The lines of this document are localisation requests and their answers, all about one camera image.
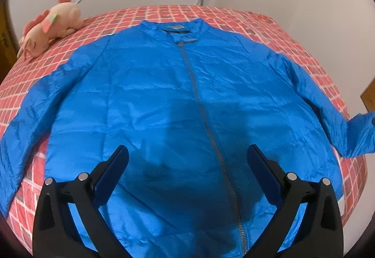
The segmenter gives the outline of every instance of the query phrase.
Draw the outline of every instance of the red checkered bedsheet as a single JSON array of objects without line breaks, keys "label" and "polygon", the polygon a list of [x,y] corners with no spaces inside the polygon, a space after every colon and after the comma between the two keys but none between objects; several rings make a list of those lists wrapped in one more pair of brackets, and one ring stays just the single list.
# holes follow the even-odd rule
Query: red checkered bedsheet
[{"label": "red checkered bedsheet", "polygon": [[[0,137],[17,114],[29,88],[39,78],[65,63],[79,46],[90,43],[101,36],[137,25],[143,19],[154,22],[181,22],[197,17],[204,19],[214,27],[238,32],[254,41],[266,44],[278,53],[286,54],[311,75],[335,107],[345,118],[349,118],[345,103],[331,78],[317,60],[287,35],[272,18],[232,9],[165,5],[123,9],[88,18],[83,29],[56,41],[39,58],[26,62],[23,59],[18,60],[0,84]],[[13,200],[7,218],[7,222],[16,236],[30,252],[35,208],[44,180],[47,145],[48,135],[36,145],[32,152],[32,162]],[[344,181],[345,212],[342,222],[345,224],[362,194],[367,179],[367,165],[364,157],[343,159],[338,156],[335,150],[334,152],[339,160]]]}]

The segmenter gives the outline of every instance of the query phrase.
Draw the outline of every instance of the wrinkled fabric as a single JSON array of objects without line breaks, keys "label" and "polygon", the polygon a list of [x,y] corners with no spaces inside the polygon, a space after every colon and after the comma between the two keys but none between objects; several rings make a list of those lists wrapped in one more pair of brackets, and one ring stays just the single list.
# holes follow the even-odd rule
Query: wrinkled fabric
[{"label": "wrinkled fabric", "polygon": [[247,165],[248,146],[301,179],[328,177],[339,198],[331,144],[344,157],[375,152],[373,117],[346,122],[299,65],[240,34],[201,19],[143,21],[78,48],[31,88],[0,141],[0,208],[6,216],[31,148],[51,129],[45,176],[57,181],[128,148],[100,211],[133,257],[241,257],[239,224],[249,249],[275,212]]}]

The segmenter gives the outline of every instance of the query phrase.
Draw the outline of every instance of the plush toy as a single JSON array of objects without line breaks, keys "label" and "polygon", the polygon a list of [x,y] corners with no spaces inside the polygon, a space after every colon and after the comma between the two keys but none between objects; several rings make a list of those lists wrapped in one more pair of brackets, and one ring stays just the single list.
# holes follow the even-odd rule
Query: plush toy
[{"label": "plush toy", "polygon": [[84,26],[81,11],[77,8],[78,0],[57,0],[59,4],[51,9],[44,10],[34,20],[27,23],[19,41],[17,58],[27,54],[36,58],[43,54],[49,47],[50,40],[64,38]]}]

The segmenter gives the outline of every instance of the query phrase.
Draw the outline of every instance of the metal screw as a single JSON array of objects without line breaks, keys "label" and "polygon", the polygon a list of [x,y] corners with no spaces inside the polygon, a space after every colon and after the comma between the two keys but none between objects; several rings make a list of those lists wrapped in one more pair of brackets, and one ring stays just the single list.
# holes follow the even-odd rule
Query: metal screw
[{"label": "metal screw", "polygon": [[46,178],[46,179],[44,180],[44,184],[46,184],[47,186],[48,186],[48,185],[51,185],[52,182],[53,182],[53,179],[52,179],[52,178]]},{"label": "metal screw", "polygon": [[329,186],[331,184],[331,181],[328,178],[323,178],[322,182],[326,186]]},{"label": "metal screw", "polygon": [[85,181],[85,180],[87,180],[88,177],[89,177],[89,174],[86,173],[86,172],[82,172],[82,173],[80,173],[80,174],[78,175],[78,179],[79,179],[80,181]]},{"label": "metal screw", "polygon": [[297,179],[297,175],[294,172],[287,173],[286,177],[291,181],[295,181]]}]

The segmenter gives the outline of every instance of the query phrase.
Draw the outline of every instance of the wooden door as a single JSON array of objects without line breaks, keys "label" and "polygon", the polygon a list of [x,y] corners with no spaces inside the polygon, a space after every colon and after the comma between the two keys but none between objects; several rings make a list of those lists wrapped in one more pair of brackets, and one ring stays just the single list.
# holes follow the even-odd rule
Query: wooden door
[{"label": "wooden door", "polygon": [[375,111],[375,79],[361,95],[367,111]]},{"label": "wooden door", "polygon": [[16,63],[17,54],[13,47],[6,21],[6,8],[0,3],[0,82]]}]

